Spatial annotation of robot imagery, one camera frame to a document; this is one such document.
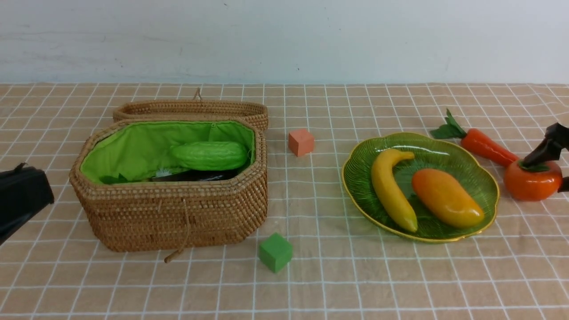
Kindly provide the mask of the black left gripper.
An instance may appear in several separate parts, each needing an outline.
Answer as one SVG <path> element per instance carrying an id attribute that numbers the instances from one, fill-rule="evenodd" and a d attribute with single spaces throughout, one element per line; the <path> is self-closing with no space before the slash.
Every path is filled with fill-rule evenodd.
<path id="1" fill-rule="evenodd" d="M 25 162 L 0 174 L 0 243 L 55 202 L 45 172 Z"/>

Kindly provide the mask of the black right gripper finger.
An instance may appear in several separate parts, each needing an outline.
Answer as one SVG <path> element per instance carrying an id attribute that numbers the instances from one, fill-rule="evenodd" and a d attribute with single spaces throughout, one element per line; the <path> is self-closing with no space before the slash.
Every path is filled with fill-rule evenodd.
<path id="1" fill-rule="evenodd" d="M 562 150 L 569 149 L 569 128 L 558 122 L 548 126 L 542 142 L 525 158 L 522 164 L 532 167 L 547 161 L 560 160 Z"/>
<path id="2" fill-rule="evenodd" d="M 561 184 L 557 189 L 557 192 L 569 192 L 569 176 L 565 176 L 561 179 Z"/>

